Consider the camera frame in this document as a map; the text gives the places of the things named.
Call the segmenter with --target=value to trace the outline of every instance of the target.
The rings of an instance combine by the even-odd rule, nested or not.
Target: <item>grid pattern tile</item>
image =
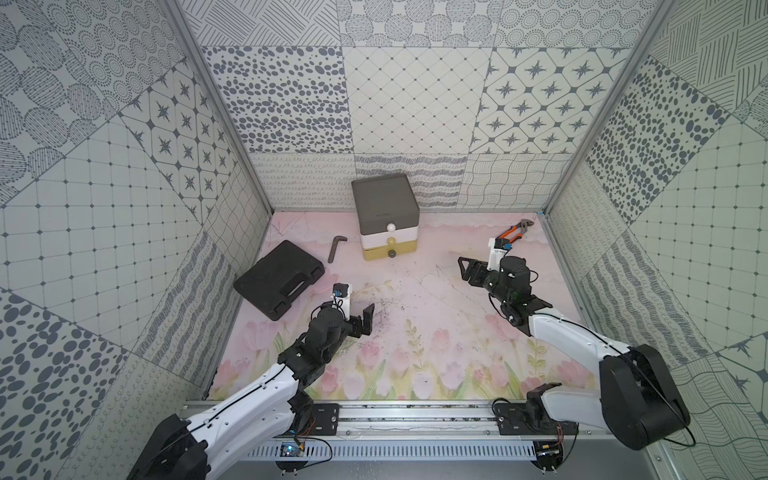
[[[458,208],[540,208],[571,155],[469,155]]]
[[[127,348],[200,231],[119,118],[0,215],[0,281]]]
[[[345,48],[355,153],[466,154],[489,53]]]
[[[223,196],[203,225],[237,276],[253,266],[270,222],[269,213],[247,175],[240,162],[236,162]]]
[[[767,145],[731,118],[632,226],[720,348],[768,332]]]

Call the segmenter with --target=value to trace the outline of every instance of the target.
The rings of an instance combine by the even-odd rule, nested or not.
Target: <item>stacked storage box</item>
[[[419,205],[404,174],[355,180],[352,192],[366,260],[416,250]]]

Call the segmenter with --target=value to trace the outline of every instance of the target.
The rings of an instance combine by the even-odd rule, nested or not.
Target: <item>patterned wall panel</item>
[[[571,155],[469,155],[458,208],[541,208]]]
[[[755,413],[723,358],[710,355],[672,369],[672,380],[690,411],[690,429],[697,445],[670,444],[686,478],[765,478],[768,475],[768,427]],[[670,436],[682,443],[682,432]]]
[[[408,175],[421,208],[456,207],[467,157],[448,155],[355,155],[358,178]]]
[[[119,118],[0,211],[0,282],[129,349],[201,229]]]
[[[55,29],[118,110],[181,59],[176,35],[155,0],[38,3],[36,17],[47,23],[42,26]]]
[[[768,332],[735,343],[718,352],[736,386],[746,396],[757,416],[768,424]]]
[[[590,316],[605,335],[653,346],[670,368],[713,352],[629,230],[580,284]]]
[[[355,153],[466,154],[489,53],[345,48]]]
[[[497,45],[630,48],[655,5],[655,0],[505,0]]]
[[[626,48],[494,48],[471,151],[574,153],[628,53]]]
[[[768,74],[768,2],[681,0],[651,55],[733,111]]]
[[[3,475],[54,478],[128,352],[5,289],[0,297]]]
[[[255,257],[268,212],[210,92],[174,66],[154,0],[0,3],[2,477],[56,478],[65,460],[62,475],[125,476],[157,422],[200,395],[130,349],[207,239],[220,268],[198,293],[212,293],[184,311],[197,322],[170,352],[203,385],[236,262]]]
[[[355,207],[352,154],[251,154],[250,161],[276,209]]]
[[[270,212],[257,196],[248,173],[237,161],[223,196],[203,225],[237,276],[255,263],[269,222]]]
[[[768,332],[766,161],[766,140],[732,117],[632,225],[719,349]]]
[[[197,43],[341,45],[334,0],[182,0]]]
[[[491,47],[503,0],[336,0],[342,45]]]
[[[234,270],[203,230],[157,306],[133,352],[203,386],[212,379],[208,360],[226,342],[242,297],[234,291]]]
[[[587,156],[621,216],[632,223],[728,116],[649,57]]]
[[[229,181],[235,154],[186,59],[118,115],[193,217],[204,223]]]
[[[768,138],[768,74],[733,111],[733,115]]]
[[[250,153],[352,151],[340,48],[204,48]]]
[[[568,188],[550,213],[550,222],[577,281],[627,229],[589,166],[583,163],[576,167]]]
[[[114,109],[34,2],[0,8],[0,23],[0,204],[5,204]]]
[[[129,353],[56,478],[127,477],[157,424],[199,398],[199,387]]]

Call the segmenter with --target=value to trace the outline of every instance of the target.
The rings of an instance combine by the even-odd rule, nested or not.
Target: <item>pink floral mat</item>
[[[306,331],[336,282],[352,286],[353,315],[376,304],[373,334],[344,342],[307,389],[314,399],[523,399],[544,382],[593,386],[584,367],[510,326],[485,290],[461,279],[458,257],[487,260],[488,238],[522,218],[536,223],[511,254],[540,274],[534,294],[581,321],[534,214],[422,214],[415,253],[372,262],[362,259],[354,213],[275,214],[261,254],[290,240],[322,260],[326,273],[277,322],[243,301],[210,398],[225,399],[264,373]],[[329,265],[336,235],[349,241]]]

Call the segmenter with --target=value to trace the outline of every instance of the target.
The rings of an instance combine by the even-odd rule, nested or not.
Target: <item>black mounting plate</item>
[[[336,434],[339,427],[339,404],[338,403],[315,403],[312,405],[312,415],[310,423],[314,421],[312,430],[307,434],[310,437],[325,437]],[[290,430],[284,432],[281,436],[294,437],[295,434]]]
[[[497,403],[494,409],[498,416],[496,425],[499,435],[552,435],[557,436],[557,427],[543,432],[531,429],[525,421],[524,403]],[[576,435],[577,424],[574,422],[559,422],[564,435]]]

